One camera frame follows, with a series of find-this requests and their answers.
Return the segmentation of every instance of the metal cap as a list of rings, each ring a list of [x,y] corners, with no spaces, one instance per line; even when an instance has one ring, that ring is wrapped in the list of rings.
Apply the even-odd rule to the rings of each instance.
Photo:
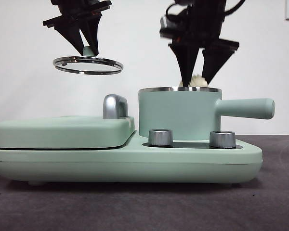
[[[172,130],[152,129],[149,131],[149,145],[172,146]]]
[[[210,132],[210,146],[215,148],[235,148],[236,134],[233,131]]]

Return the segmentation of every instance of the green lid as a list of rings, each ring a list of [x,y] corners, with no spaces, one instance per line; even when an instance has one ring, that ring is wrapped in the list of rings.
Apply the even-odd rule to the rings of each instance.
[[[134,132],[134,118],[63,116],[0,122],[0,148],[109,148]]]

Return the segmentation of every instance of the green plastic housing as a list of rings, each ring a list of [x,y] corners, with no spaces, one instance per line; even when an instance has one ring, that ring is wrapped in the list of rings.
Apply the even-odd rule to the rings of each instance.
[[[63,116],[0,122],[0,148],[109,148],[134,132],[134,118]]]
[[[23,181],[240,183],[262,165],[260,148],[156,148],[133,134],[126,145],[102,150],[0,150],[0,175]]]

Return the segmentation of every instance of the stainless steel rim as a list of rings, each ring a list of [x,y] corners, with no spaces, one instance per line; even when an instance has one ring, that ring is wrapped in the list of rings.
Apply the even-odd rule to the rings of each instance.
[[[113,66],[117,70],[113,71],[86,71],[86,70],[77,70],[65,68],[64,66],[59,66],[62,64],[71,64],[71,63],[91,63],[91,64],[102,64],[107,66]],[[123,70],[123,64],[104,58],[98,58],[93,56],[70,56],[57,58],[53,61],[53,65],[60,71],[75,73],[75,74],[85,74],[85,75],[112,75],[120,73]]]
[[[140,89],[139,93],[142,92],[155,92],[155,91],[207,91],[207,92],[218,92],[222,90],[218,88],[204,88],[204,87],[162,87],[162,88],[144,88]]]

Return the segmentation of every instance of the gray table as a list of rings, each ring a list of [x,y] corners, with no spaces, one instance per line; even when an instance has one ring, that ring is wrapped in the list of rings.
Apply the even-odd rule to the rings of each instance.
[[[237,136],[263,149],[242,184],[48,183],[0,177],[0,231],[289,231],[289,136]]]

